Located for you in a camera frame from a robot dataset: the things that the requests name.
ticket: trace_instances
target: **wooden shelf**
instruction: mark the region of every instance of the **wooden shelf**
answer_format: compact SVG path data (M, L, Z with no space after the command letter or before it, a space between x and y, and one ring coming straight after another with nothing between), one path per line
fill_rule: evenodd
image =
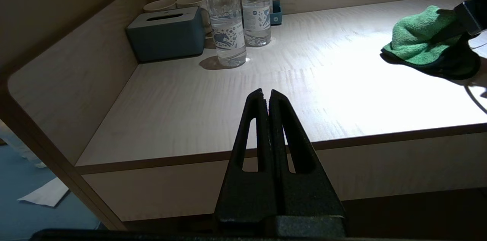
M405 0L286 15L272 28L271 43L247 48L248 61L233 69L218 68L214 49L139 65L76 166L227 158L245 98L259 87L266 99L272 89L285 94L316 143L465 125L485 129L485 113L463 86L379 56L398 19L431 4L448 9L460 2ZM486 42L482 34L471 45ZM487 46L475 51L487 56ZM471 88L480 104L487 103L484 90ZM248 149L255 140L250 132Z

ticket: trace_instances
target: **cleaning cloth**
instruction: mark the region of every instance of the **cleaning cloth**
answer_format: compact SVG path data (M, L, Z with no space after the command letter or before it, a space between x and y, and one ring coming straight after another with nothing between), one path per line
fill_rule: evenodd
M443 28L456 21L453 10L429 6L395 24L392 41L382 49L382 58L423 73L447 79L471 78L480 68L480 57L468 46L468 33L432 43Z

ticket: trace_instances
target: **water bottle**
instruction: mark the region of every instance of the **water bottle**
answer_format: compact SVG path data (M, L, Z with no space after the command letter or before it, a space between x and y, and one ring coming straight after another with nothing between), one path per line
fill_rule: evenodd
M242 0L243 29L249 46L264 46L271 40L272 0Z
M247 51L240 0L207 0L207 5L218 61L228 67L242 65Z

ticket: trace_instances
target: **white mug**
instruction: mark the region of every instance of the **white mug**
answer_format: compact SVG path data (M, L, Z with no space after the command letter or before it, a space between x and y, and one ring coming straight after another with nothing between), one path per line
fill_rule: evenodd
M203 25L205 26L205 32L209 33L212 31L207 0L176 0L176 6L177 8L199 6L201 8L201 17L203 19Z
M155 2L148 3L144 5L144 12L159 12L163 10L176 9L175 0L157 0Z

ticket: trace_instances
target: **gray tissue box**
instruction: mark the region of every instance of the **gray tissue box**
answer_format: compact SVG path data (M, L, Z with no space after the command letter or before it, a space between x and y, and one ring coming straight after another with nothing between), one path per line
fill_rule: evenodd
M126 31L139 62L201 54L205 45L199 7L141 14Z

